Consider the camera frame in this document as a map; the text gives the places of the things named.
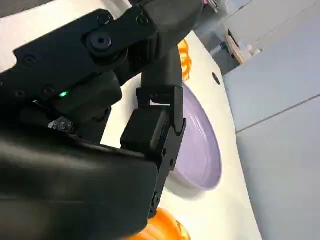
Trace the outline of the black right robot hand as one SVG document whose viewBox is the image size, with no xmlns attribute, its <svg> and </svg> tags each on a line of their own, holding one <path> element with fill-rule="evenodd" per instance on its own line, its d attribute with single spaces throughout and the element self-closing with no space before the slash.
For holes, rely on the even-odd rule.
<svg viewBox="0 0 320 240">
<path fill-rule="evenodd" d="M 201 0 L 0 11 L 0 237 L 121 240 L 156 215 L 187 126 Z"/>
</svg>

